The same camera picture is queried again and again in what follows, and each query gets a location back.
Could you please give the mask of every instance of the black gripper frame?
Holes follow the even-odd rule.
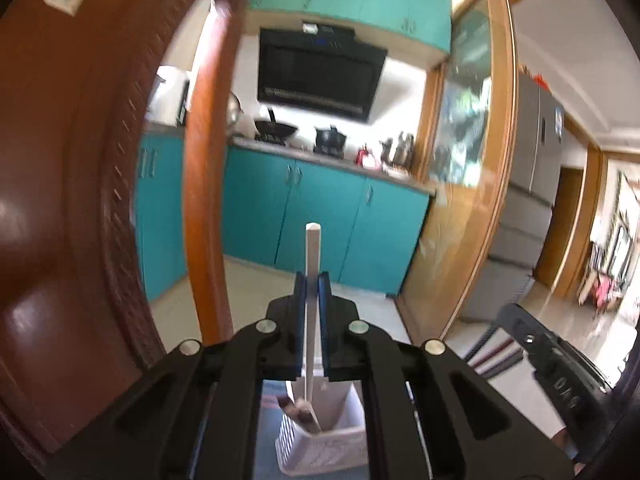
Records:
[[[568,480],[572,462],[439,342],[356,323],[318,284],[325,375],[361,381],[374,480]],[[48,480],[248,480],[262,381],[302,371],[306,281],[225,343],[178,346],[47,464]]]

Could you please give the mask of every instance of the refrigerator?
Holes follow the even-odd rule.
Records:
[[[509,187],[488,257],[460,314],[465,320],[493,320],[505,303],[528,293],[556,201],[564,108],[527,75],[519,77]]]

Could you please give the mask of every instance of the white plastic basket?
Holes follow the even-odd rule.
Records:
[[[303,380],[287,381],[291,399],[302,396]],[[362,402],[351,382],[329,383],[316,376],[313,407],[322,433],[309,434],[282,415],[276,455],[280,470],[288,476],[329,473],[368,462],[367,434]]]

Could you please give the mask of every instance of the tiled floor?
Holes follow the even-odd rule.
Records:
[[[225,259],[226,290],[234,330],[262,319],[274,298],[293,291],[294,275],[233,258]],[[332,285],[332,293],[353,301],[360,317],[390,333],[398,341],[409,342],[396,306],[384,294],[343,285]],[[154,302],[151,312],[164,347],[173,349],[187,338],[200,339],[191,285],[188,278]]]
[[[593,307],[578,306],[548,297],[546,288],[539,284],[534,285],[522,301],[522,306],[548,329],[583,352],[611,382],[615,383],[620,378],[618,367],[631,350],[637,335],[636,330],[621,317],[615,313],[607,313],[594,319]],[[473,346],[486,327],[483,323],[457,322],[449,332],[446,343],[457,354],[462,355]],[[506,338],[506,333],[500,330],[485,348],[494,348]],[[533,368],[525,359],[490,383],[543,433],[553,436],[564,424],[533,379],[532,373]]]

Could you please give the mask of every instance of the kitchen counter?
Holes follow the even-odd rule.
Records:
[[[244,150],[252,150],[254,152],[271,153],[272,155],[284,156],[287,158],[293,158],[295,160],[302,160],[303,162],[310,162],[311,164],[318,164],[319,166],[325,166],[328,168],[334,168],[341,171],[349,171],[350,173],[360,174],[369,178],[375,178],[383,180],[396,186],[407,187],[424,194],[435,195],[433,187],[427,184],[422,184],[412,177],[407,179],[396,178],[384,171],[368,170],[362,166],[358,166],[349,160],[343,160],[340,158],[333,158],[328,155],[321,155],[314,152],[306,152],[297,148],[289,148],[287,146],[279,146],[277,144],[270,144],[268,142],[262,142],[261,140],[252,140],[245,137],[230,137],[229,145],[236,148],[242,148]]]
[[[184,139],[184,126],[180,126],[180,124],[165,124],[155,121],[145,121],[142,126],[142,133],[166,135]]]

